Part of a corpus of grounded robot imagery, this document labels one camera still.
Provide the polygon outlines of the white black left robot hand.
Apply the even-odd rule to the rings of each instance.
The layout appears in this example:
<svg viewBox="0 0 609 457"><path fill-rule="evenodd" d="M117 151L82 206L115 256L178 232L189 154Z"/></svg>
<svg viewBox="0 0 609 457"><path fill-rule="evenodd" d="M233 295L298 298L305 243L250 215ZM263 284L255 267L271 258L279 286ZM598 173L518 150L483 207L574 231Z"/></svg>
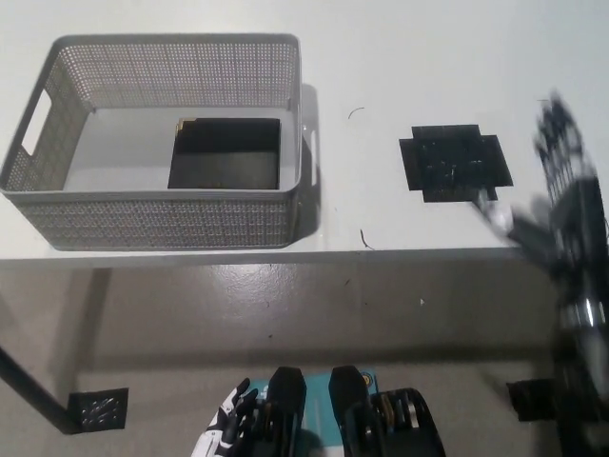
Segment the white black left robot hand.
<svg viewBox="0 0 609 457"><path fill-rule="evenodd" d="M256 407L258 389L250 388L251 381L245 378L227 395L206 428L206 435L224 445L233 445L242 431L244 419Z"/></svg>

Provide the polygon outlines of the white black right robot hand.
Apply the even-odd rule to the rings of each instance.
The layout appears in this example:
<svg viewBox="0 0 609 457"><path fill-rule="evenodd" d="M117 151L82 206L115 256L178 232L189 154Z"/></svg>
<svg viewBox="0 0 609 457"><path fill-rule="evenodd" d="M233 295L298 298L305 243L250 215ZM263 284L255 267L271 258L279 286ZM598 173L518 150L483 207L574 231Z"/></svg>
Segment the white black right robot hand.
<svg viewBox="0 0 609 457"><path fill-rule="evenodd" d="M490 227L523 248L559 255L594 256L606 251L607 228L599 176L568 105L554 92L537 119L533 142L545 178L541 225L480 191L474 206Z"/></svg>

